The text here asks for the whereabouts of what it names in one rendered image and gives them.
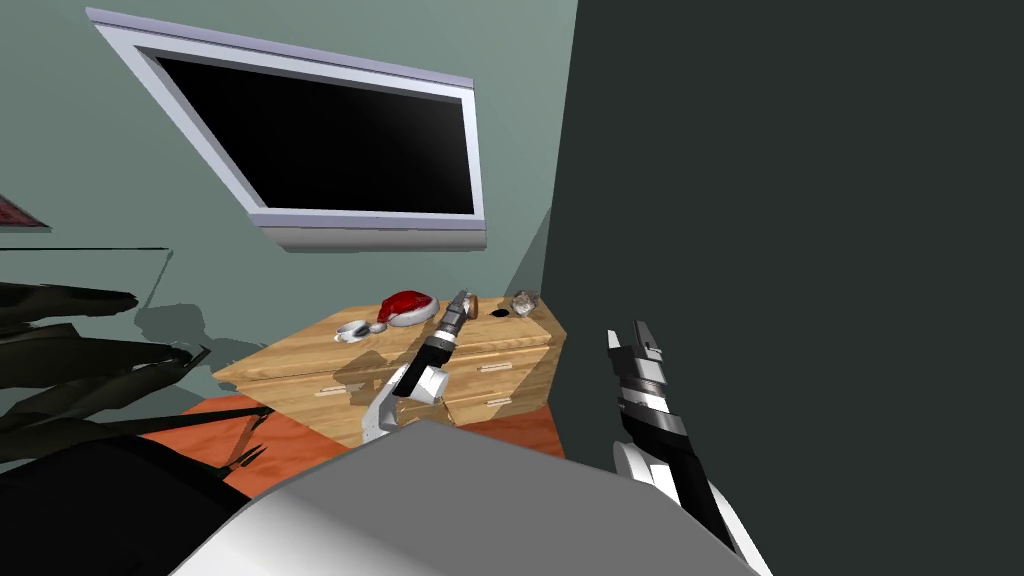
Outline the dark red wall picture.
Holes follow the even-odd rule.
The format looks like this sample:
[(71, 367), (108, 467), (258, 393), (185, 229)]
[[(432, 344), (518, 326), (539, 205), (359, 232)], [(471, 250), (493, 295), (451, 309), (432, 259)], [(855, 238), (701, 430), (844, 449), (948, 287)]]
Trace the dark red wall picture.
[(50, 233), (52, 230), (0, 194), (0, 233)]

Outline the white framed window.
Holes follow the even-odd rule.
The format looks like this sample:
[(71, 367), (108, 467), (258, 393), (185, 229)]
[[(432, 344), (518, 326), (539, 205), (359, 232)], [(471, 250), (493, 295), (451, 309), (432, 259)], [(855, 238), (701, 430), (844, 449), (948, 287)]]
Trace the white framed window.
[(485, 248), (471, 79), (97, 8), (87, 16), (283, 249)]

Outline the light wooden dresser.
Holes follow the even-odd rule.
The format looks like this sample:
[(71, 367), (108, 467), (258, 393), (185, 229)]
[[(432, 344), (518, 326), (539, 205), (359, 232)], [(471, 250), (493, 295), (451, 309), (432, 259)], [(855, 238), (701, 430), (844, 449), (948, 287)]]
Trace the light wooden dresser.
[[(496, 317), (508, 299), (482, 298), (444, 365), (447, 385), (436, 404), (402, 399), (397, 420), (465, 426), (531, 412), (550, 393), (566, 333), (545, 303), (527, 317)], [(370, 320), (373, 306), (349, 307), (239, 360), (214, 378), (279, 413), (353, 448), (362, 442), (362, 416), (385, 382), (435, 331), (433, 318), (390, 327), (355, 343), (338, 342), (336, 330)]]

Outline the red and white santa hat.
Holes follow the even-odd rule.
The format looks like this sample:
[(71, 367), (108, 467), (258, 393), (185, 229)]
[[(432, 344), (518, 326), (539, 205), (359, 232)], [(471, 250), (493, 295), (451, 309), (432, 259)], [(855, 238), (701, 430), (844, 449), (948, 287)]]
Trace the red and white santa hat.
[(432, 319), (440, 311), (439, 301), (427, 294), (406, 290), (382, 301), (376, 320), (368, 325), (370, 333), (389, 327), (410, 327)]

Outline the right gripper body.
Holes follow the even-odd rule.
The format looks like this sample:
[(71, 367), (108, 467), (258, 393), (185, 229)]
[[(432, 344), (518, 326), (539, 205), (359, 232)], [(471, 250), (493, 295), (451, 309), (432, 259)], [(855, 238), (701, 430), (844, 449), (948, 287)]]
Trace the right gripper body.
[(610, 360), (614, 374), (626, 387), (627, 381), (639, 381), (636, 389), (646, 389), (651, 386), (663, 388), (666, 384), (662, 369), (662, 358), (654, 358), (644, 349), (635, 346), (610, 348)]

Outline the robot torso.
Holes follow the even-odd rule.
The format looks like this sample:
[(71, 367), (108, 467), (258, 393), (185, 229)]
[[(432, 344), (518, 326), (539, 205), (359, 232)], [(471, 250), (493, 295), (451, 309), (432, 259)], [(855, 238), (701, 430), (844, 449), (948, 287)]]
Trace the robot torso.
[(649, 484), (431, 421), (292, 477), (171, 576), (757, 576)]

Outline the dark leafy plant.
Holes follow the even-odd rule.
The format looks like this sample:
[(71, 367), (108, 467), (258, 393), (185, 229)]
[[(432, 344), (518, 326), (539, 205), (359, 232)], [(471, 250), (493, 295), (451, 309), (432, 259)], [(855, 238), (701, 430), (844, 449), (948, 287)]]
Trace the dark leafy plant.
[[(191, 354), (162, 343), (91, 338), (67, 320), (113, 316), (133, 308), (127, 292), (53, 284), (0, 282), (0, 390), (33, 394), (0, 414), (0, 464), (35, 460), (74, 445), (141, 437), (244, 418), (247, 424), (228, 462), (211, 468), (225, 478), (248, 466), (263, 447), (248, 440), (273, 409), (256, 407), (115, 422), (94, 416), (123, 409), (177, 384), (210, 353)], [(59, 317), (60, 324), (41, 320)]]

